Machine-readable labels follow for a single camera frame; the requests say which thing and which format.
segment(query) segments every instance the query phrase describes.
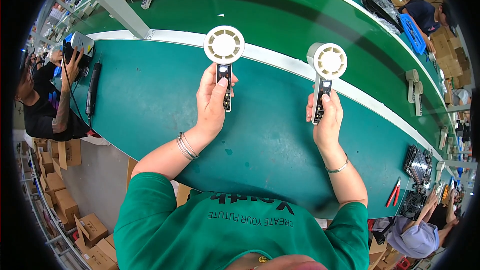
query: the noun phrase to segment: black fan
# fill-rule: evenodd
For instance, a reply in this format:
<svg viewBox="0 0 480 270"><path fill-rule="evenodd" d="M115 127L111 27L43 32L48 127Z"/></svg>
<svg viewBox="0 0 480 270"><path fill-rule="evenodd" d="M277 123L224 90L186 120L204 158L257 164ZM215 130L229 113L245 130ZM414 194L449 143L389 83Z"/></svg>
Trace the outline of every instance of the black fan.
<svg viewBox="0 0 480 270"><path fill-rule="evenodd" d="M426 199L427 196L425 195L422 195L415 191L409 191L403 203L400 215L405 216L410 220L416 221L420 215L420 212L423 209L423 205L425 204Z"/></svg>

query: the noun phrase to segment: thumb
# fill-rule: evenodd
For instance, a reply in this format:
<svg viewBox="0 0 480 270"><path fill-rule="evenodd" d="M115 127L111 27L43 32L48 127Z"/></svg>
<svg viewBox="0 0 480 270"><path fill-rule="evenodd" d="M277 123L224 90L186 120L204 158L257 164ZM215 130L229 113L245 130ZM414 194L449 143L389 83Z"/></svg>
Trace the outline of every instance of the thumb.
<svg viewBox="0 0 480 270"><path fill-rule="evenodd" d="M337 108L333 101L330 99L328 94L323 94L321 96L321 104L323 105L323 117L321 121L326 121L332 123L335 121L335 117L337 115Z"/></svg>
<svg viewBox="0 0 480 270"><path fill-rule="evenodd" d="M227 92L228 84L229 81L225 77L217 82L212 90L212 97L210 98L209 106L211 109L223 109L223 100L225 98L225 93Z"/></svg>

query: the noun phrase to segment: concrete floor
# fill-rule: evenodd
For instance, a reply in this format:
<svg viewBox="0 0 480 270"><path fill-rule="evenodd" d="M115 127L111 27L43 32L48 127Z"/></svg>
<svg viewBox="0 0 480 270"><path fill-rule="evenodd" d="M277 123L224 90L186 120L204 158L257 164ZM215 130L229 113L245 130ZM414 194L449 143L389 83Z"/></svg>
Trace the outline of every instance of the concrete floor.
<svg viewBox="0 0 480 270"><path fill-rule="evenodd" d="M128 156L113 145L81 141L81 165L62 169L65 186L81 216L90 213L112 234L126 194Z"/></svg>

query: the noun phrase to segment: green workbench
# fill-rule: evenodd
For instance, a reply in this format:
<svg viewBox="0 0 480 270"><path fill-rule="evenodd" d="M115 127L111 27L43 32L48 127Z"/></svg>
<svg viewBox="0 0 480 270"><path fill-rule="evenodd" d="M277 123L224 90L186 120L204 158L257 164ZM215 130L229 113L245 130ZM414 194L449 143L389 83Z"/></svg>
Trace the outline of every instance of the green workbench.
<svg viewBox="0 0 480 270"><path fill-rule="evenodd" d="M232 25L247 43L302 61L314 42L339 44L348 57L343 80L385 104L433 146L439 142L439 127L452 129L437 86L412 56L343 0L154 0L148 10L140 2L133 0L130 6L152 29L207 33ZM108 14L100 7L73 31L123 30ZM139 160L195 124L195 93L210 64L202 48L124 39L97 40L95 47L93 60L103 52L103 69L92 123L105 139ZM406 100L404 73L413 68L424 85L422 117ZM240 82L224 129L177 180L201 191L285 199L317 217L332 218L338 203L312 140L312 124L304 118L312 82L245 58L234 71ZM74 92L84 120L89 79L83 78ZM354 100L341 96L341 101L340 143L367 187L369 218L394 215L400 205L386 208L385 203L398 177L400 196L411 189L401 167L408 145L417 141Z"/></svg>

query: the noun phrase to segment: fan head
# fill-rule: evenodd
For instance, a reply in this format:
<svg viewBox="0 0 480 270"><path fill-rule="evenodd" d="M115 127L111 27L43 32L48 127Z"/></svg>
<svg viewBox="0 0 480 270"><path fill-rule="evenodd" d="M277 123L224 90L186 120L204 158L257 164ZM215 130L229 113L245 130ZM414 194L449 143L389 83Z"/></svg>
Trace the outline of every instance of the fan head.
<svg viewBox="0 0 480 270"><path fill-rule="evenodd" d="M203 50L212 62L220 65L231 64L242 56L245 39L235 27L217 26L205 36Z"/></svg>
<svg viewBox="0 0 480 270"><path fill-rule="evenodd" d="M338 79L347 69L345 51L333 43L312 44L307 52L307 61L326 80Z"/></svg>
<svg viewBox="0 0 480 270"><path fill-rule="evenodd" d="M409 192L402 207L402 215L413 218L423 207L423 196L417 192Z"/></svg>

